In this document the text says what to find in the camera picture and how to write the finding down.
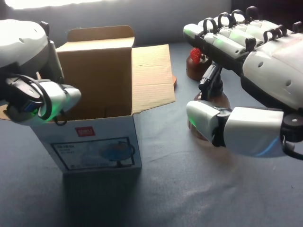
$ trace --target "robotic hand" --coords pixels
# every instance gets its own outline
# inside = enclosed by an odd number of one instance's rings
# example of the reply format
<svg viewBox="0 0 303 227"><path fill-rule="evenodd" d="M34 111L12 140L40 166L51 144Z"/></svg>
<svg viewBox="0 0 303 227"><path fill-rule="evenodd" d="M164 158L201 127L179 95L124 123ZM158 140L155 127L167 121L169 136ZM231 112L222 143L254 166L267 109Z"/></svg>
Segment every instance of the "robotic hand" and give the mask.
<svg viewBox="0 0 303 227"><path fill-rule="evenodd" d="M255 7L184 27L185 39L215 62L201 80L202 93L212 89L223 67L233 70L242 88L267 107L220 108L207 102L207 95L189 102L190 122L213 145L252 157L303 160L292 144L303 140L302 23L293 30L259 20Z"/></svg>
<svg viewBox="0 0 303 227"><path fill-rule="evenodd" d="M3 112L23 125L50 120L60 125L57 116L76 105L81 93L63 84L55 45L48 38L49 25L3 20L0 31L0 106L7 104Z"/></svg>

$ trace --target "open box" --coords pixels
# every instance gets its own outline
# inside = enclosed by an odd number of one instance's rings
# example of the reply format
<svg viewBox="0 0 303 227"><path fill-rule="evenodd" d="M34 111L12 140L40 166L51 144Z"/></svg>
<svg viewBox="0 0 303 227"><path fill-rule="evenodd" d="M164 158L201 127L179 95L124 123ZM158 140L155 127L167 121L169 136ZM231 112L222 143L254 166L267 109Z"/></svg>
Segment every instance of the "open box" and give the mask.
<svg viewBox="0 0 303 227"><path fill-rule="evenodd" d="M129 26L97 27L71 30L57 49L65 84L82 98L66 125L32 130L64 173L141 167L133 114L175 96L168 45L133 43Z"/></svg>

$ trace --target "gray tablecloth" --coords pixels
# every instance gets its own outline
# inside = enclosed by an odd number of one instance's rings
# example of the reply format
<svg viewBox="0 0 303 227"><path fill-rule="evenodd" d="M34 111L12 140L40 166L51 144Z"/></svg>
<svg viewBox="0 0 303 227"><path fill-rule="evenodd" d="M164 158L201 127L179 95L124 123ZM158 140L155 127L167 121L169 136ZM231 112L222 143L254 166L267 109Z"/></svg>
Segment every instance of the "gray tablecloth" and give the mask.
<svg viewBox="0 0 303 227"><path fill-rule="evenodd" d="M141 171L63 177L29 127L0 121L0 226L301 227L302 161L240 157L190 135L190 49L170 45L176 102L135 116ZM261 106L234 73L222 80L232 107Z"/></svg>

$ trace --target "red raspberry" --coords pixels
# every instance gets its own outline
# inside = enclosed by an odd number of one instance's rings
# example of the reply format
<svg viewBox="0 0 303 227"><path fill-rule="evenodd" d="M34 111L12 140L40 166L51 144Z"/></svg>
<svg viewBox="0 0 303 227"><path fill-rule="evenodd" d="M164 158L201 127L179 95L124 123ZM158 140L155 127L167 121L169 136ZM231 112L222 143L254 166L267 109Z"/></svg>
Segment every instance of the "red raspberry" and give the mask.
<svg viewBox="0 0 303 227"><path fill-rule="evenodd" d="M194 64L198 64L201 59L202 52L199 48L194 48L190 51L190 57L193 60Z"/></svg>

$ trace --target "robotic arm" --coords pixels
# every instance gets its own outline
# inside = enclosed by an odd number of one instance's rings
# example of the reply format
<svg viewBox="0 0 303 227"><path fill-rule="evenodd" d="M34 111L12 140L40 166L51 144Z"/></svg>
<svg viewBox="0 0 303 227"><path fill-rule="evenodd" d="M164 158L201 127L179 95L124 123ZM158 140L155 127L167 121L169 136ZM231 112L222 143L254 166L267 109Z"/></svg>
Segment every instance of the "robotic arm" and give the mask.
<svg viewBox="0 0 303 227"><path fill-rule="evenodd" d="M302 23L295 23L292 32L259 20L257 8L249 7L246 14L235 10L199 24L203 27L186 25L184 37L215 63L199 86L206 95L187 105L190 122L213 145L232 152L303 160L292 144L303 141ZM222 67L233 70L242 88L267 108L231 110L207 102Z"/></svg>
<svg viewBox="0 0 303 227"><path fill-rule="evenodd" d="M7 104L4 113L23 125L50 120L59 125L57 116L76 105L81 93L63 84L55 45L48 38L49 25L3 20L0 31L0 105Z"/></svg>

